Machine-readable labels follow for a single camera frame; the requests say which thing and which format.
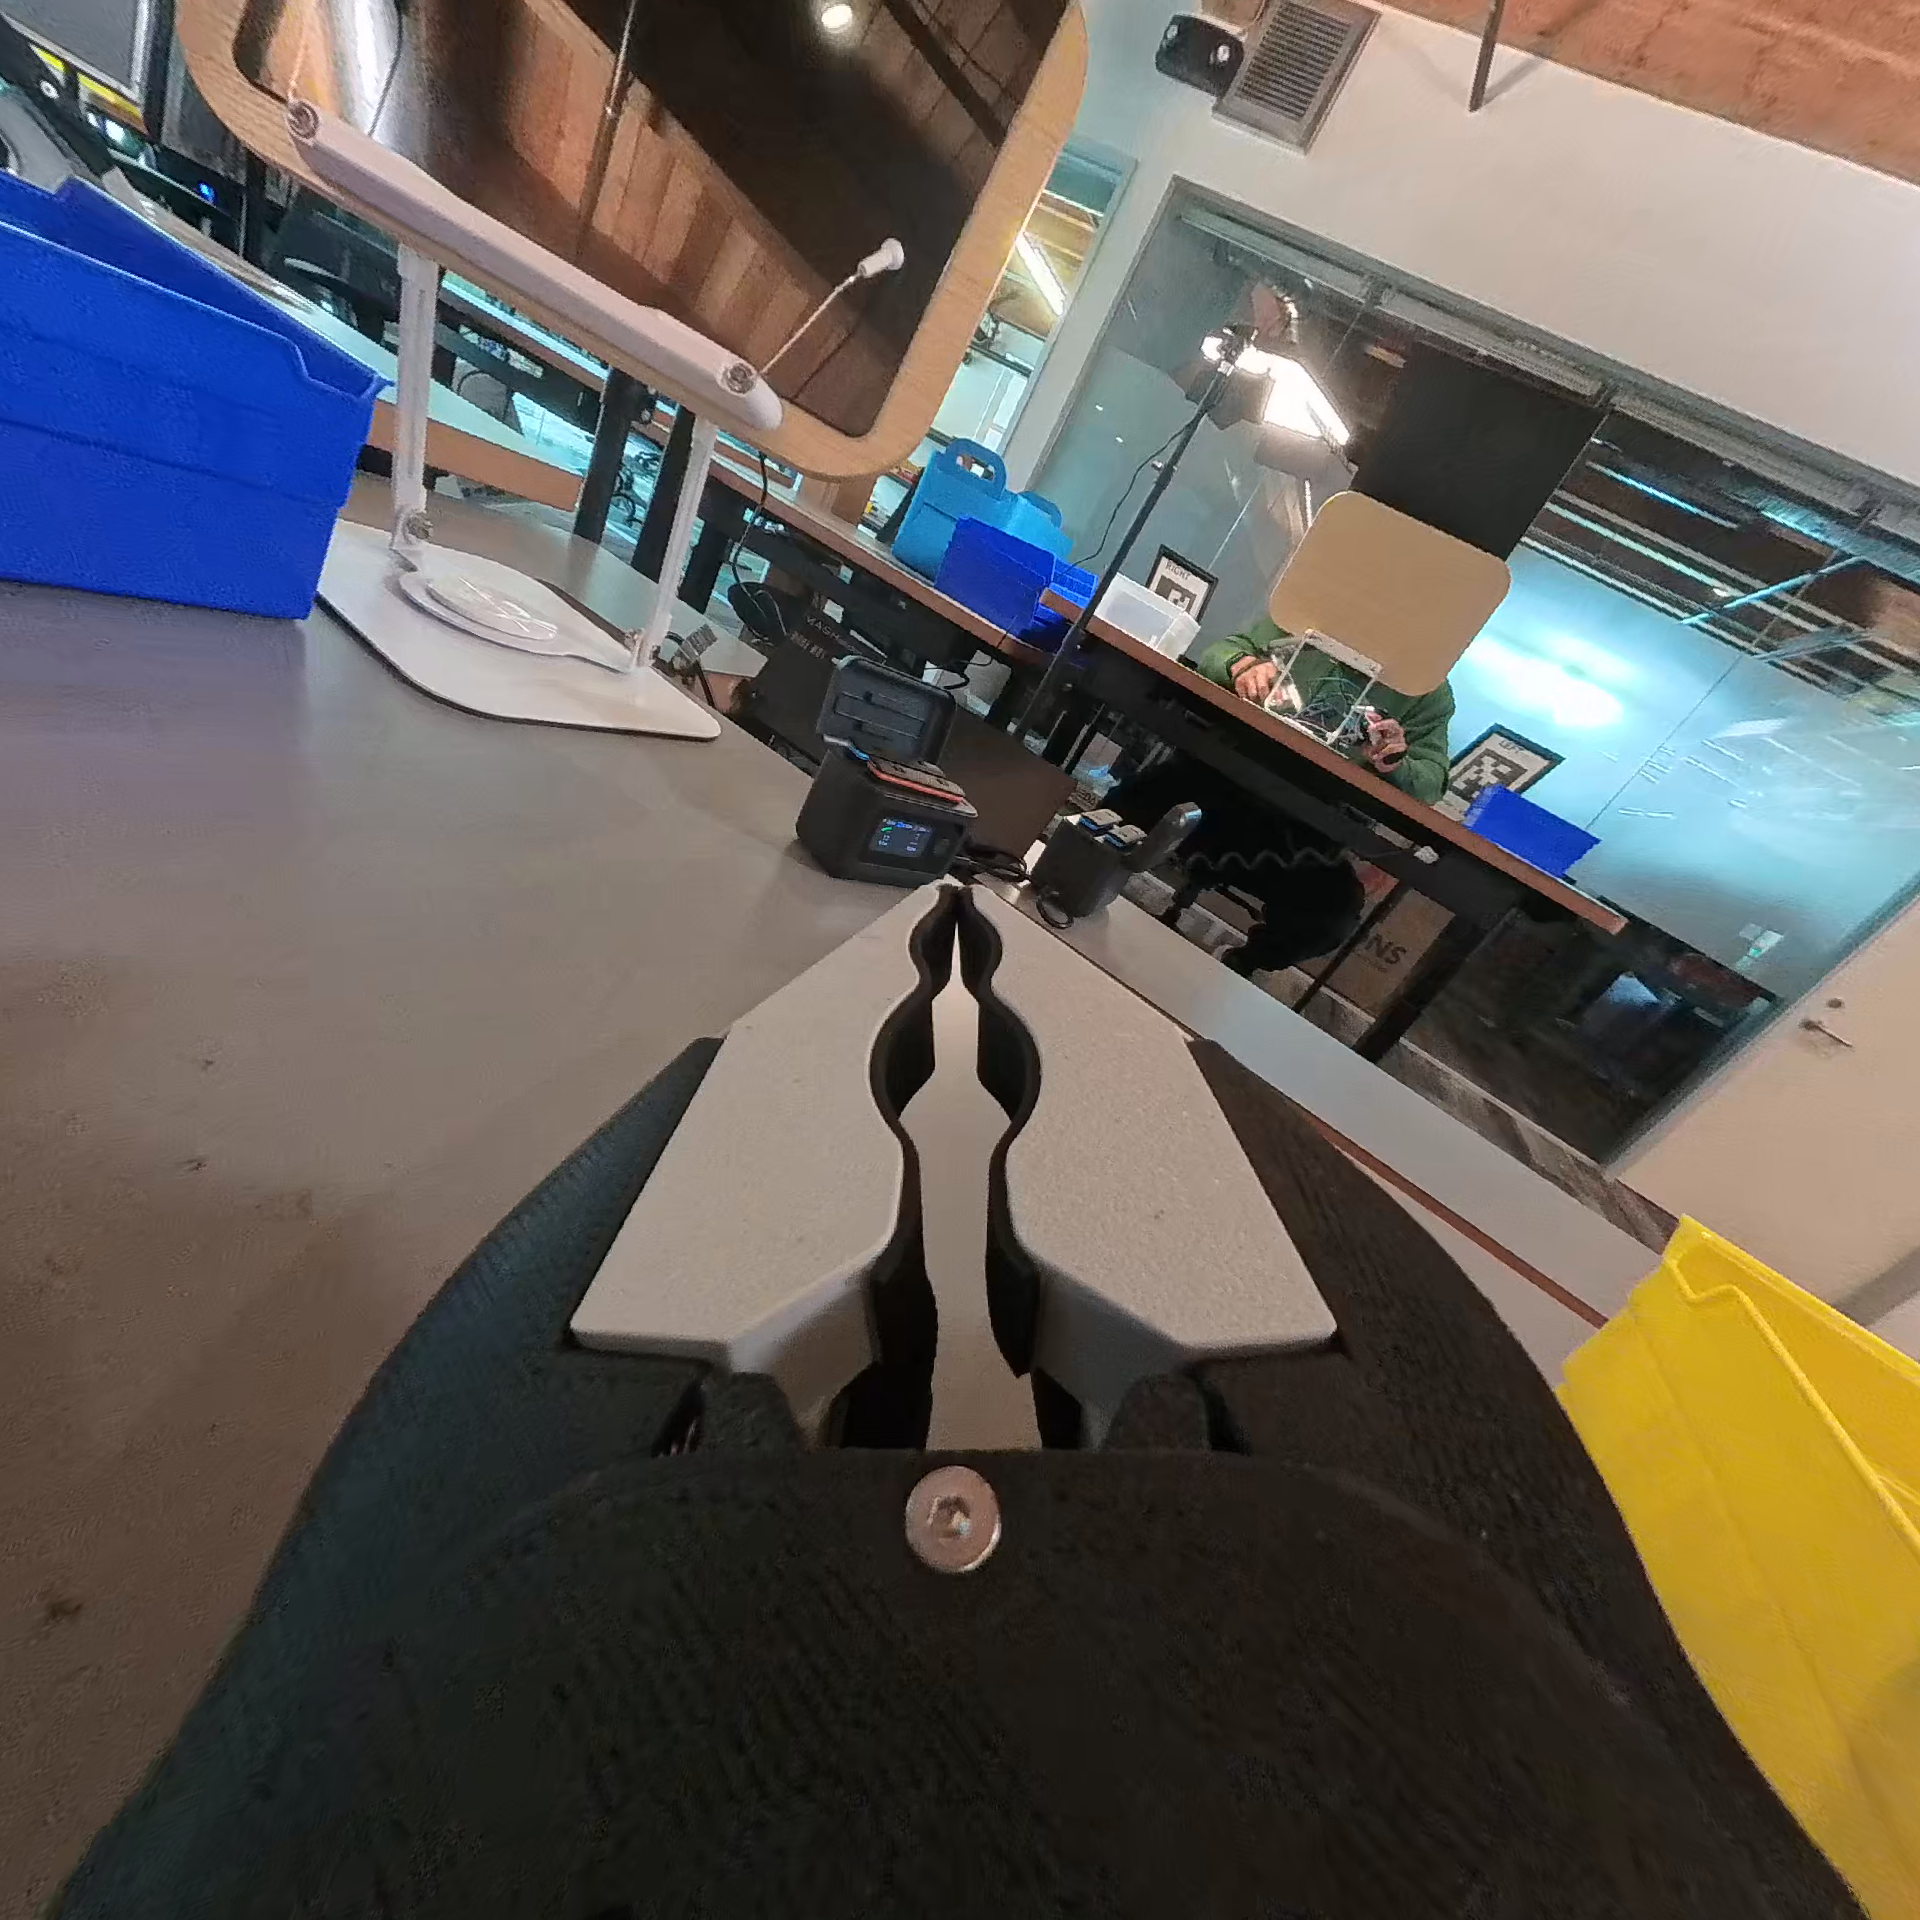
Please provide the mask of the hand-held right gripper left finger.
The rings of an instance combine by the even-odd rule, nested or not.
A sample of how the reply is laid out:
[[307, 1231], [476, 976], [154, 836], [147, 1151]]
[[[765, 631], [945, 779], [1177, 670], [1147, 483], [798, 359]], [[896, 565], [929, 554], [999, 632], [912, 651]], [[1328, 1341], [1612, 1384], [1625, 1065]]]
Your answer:
[[935, 1072], [938, 880], [733, 1022], [573, 1340], [780, 1384], [838, 1442], [929, 1442], [939, 1309], [905, 1106]]

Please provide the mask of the small black device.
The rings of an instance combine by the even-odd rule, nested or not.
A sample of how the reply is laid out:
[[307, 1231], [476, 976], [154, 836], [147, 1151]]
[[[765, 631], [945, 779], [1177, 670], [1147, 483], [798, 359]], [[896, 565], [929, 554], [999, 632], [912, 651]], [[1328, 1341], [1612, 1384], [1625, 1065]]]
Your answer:
[[1203, 827], [1203, 806], [1180, 802], [1147, 828], [1115, 806], [1062, 817], [1030, 868], [1030, 894], [1042, 923], [1067, 932], [1107, 910], [1134, 875], [1173, 859]]

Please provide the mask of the studio light on stand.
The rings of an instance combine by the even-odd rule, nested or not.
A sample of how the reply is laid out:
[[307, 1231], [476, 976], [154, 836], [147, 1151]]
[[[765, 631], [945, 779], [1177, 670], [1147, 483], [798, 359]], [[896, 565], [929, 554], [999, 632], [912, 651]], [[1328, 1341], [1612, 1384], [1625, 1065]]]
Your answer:
[[1016, 739], [1024, 739], [1030, 725], [1045, 711], [1049, 698], [1063, 688], [1074, 651], [1090, 632], [1090, 619], [1100, 612], [1100, 600], [1122, 574], [1129, 548], [1147, 532], [1147, 522], [1152, 519], [1164, 492], [1173, 488], [1173, 478], [1203, 425], [1255, 420], [1262, 430], [1279, 430], [1331, 455], [1346, 452], [1348, 443], [1348, 425], [1314, 370], [1294, 354], [1265, 348], [1262, 330], [1255, 324], [1223, 324], [1217, 332], [1203, 341], [1200, 356], [1203, 373], [1189, 382], [1189, 398], [1194, 400], [1192, 414], [1164, 447], [1164, 464], [1152, 478], [1152, 488], [1144, 492], [1140, 509], [1118, 534], [1115, 554], [1090, 587], [1090, 599], [1074, 612], [1062, 645], [1045, 667], [1045, 676], [1034, 681], [1020, 718], [1009, 722]]

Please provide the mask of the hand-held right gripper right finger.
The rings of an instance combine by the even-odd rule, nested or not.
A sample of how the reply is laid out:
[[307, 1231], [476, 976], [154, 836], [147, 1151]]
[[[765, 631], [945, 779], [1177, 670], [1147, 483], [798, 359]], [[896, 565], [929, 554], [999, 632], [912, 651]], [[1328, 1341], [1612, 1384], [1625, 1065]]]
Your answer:
[[1151, 1378], [1331, 1347], [1336, 1316], [1189, 1031], [979, 889], [958, 894], [958, 964], [1007, 1112], [988, 1325], [1042, 1442], [1100, 1442]]

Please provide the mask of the black wall panel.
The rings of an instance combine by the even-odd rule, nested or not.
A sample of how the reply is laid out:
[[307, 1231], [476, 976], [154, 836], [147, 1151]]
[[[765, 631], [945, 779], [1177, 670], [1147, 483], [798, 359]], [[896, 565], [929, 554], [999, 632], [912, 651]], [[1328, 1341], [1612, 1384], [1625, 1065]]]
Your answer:
[[1602, 400], [1417, 343], [1348, 488], [1510, 563], [1602, 418]]

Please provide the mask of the black cardboard box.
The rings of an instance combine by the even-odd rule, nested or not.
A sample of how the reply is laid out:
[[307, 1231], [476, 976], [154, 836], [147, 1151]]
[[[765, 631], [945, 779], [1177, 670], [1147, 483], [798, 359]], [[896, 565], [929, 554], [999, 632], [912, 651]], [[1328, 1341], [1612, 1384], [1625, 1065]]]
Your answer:
[[741, 638], [762, 653], [762, 674], [737, 698], [735, 718], [759, 739], [807, 762], [827, 754], [820, 711], [829, 674], [843, 657], [898, 670], [913, 681], [939, 687], [946, 697], [958, 697], [963, 687], [963, 679], [945, 674], [929, 681], [920, 660], [896, 660], [872, 638], [848, 631], [823, 608], [777, 587], [735, 584], [729, 587], [729, 608], [737, 618]]

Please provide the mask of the black charger case with display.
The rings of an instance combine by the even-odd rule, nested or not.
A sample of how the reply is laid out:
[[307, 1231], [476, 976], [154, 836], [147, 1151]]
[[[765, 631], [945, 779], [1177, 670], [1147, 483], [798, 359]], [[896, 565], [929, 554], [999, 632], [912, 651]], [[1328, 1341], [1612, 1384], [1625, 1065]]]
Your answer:
[[798, 817], [820, 872], [918, 889], [966, 848], [977, 806], [939, 766], [958, 703], [865, 657], [836, 660], [820, 707], [823, 762]]

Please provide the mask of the blue plastic bin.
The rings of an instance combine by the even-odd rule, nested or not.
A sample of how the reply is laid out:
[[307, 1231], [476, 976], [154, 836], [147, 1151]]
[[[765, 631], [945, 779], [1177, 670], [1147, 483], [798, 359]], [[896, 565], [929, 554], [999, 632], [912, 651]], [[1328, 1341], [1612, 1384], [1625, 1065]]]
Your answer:
[[1594, 833], [1499, 784], [1475, 793], [1464, 827], [1559, 880], [1599, 847]]
[[302, 619], [390, 386], [103, 189], [4, 176], [4, 581]]
[[1055, 651], [1090, 600], [1098, 574], [1067, 565], [1049, 546], [966, 516], [946, 538], [935, 587], [988, 619], [997, 632]]

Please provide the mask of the light blue carry case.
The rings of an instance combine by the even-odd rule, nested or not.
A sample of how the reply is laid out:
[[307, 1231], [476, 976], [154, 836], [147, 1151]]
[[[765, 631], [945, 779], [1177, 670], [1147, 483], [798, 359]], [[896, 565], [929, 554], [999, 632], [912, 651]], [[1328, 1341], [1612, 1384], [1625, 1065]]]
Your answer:
[[929, 581], [938, 577], [963, 519], [1067, 558], [1062, 509], [1042, 492], [1016, 492], [993, 447], [955, 439], [924, 464], [890, 534], [890, 558]]

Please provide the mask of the white door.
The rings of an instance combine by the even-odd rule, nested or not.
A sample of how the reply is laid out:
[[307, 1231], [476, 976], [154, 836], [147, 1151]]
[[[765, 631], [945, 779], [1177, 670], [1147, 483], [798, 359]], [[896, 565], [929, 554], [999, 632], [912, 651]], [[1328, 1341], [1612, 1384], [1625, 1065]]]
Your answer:
[[1612, 1156], [1862, 1325], [1916, 1309], [1916, 901]]

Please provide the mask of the wood edged desk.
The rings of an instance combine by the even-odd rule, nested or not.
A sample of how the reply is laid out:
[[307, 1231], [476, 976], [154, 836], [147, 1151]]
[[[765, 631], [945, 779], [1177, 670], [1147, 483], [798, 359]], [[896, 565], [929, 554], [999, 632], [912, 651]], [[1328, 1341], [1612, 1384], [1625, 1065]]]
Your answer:
[[427, 386], [425, 467], [573, 516], [581, 478], [441, 382]]
[[[959, 670], [973, 653], [988, 653], [1011, 670], [1016, 688], [1037, 688], [1042, 670], [1053, 663], [1042, 651], [939, 594], [859, 525], [803, 500], [765, 492], [759, 467], [733, 461], [733, 447], [714, 455], [710, 472], [733, 492], [733, 505], [721, 509], [725, 532], [838, 604], [862, 632], [880, 638], [905, 660], [939, 670]], [[1157, 657], [1100, 618], [1067, 653], [1053, 703], [1062, 703], [1062, 714], [1087, 722], [1093, 711], [1122, 714], [1165, 747], [1215, 766], [1262, 802], [1348, 847], [1473, 923], [1499, 923], [1520, 908], [1539, 916], [1572, 916], [1607, 936], [1622, 932], [1620, 910], [1412, 799], [1391, 779], [1189, 667]]]

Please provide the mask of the wood framed mirror with stand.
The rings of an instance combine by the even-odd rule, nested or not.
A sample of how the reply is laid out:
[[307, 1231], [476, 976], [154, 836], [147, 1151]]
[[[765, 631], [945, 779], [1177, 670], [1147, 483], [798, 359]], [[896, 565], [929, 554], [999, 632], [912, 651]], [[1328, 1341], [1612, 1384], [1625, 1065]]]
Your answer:
[[[432, 698], [712, 740], [661, 679], [721, 439], [875, 478], [932, 427], [1085, 97], [1080, 4], [179, 4], [195, 87], [400, 245], [390, 532], [321, 600]], [[692, 418], [637, 631], [434, 538], [441, 275]]]

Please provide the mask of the yellow plastic bin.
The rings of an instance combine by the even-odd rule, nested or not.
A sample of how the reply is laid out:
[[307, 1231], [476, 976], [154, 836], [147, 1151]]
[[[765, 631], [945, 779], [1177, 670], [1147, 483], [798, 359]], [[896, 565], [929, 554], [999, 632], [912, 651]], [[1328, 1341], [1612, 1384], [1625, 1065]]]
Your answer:
[[1916, 1360], [1683, 1218], [1559, 1397], [1743, 1754], [1916, 1916]]

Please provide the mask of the wall vent grille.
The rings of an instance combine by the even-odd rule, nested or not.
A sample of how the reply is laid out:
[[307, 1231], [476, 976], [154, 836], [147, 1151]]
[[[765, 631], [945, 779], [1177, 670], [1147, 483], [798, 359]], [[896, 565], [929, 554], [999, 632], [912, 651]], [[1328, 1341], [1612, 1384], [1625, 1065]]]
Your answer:
[[1210, 115], [1306, 152], [1377, 18], [1364, 4], [1268, 4]]

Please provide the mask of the white plastic box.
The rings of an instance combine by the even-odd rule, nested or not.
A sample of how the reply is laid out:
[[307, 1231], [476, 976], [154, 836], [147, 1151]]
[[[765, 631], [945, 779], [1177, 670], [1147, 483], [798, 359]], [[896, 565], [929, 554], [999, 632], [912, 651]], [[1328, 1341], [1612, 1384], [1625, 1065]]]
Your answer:
[[1189, 612], [1185, 599], [1151, 591], [1147, 584], [1127, 574], [1118, 574], [1118, 581], [1105, 587], [1093, 618], [1140, 640], [1165, 660], [1185, 660], [1189, 645], [1200, 638], [1200, 619]]

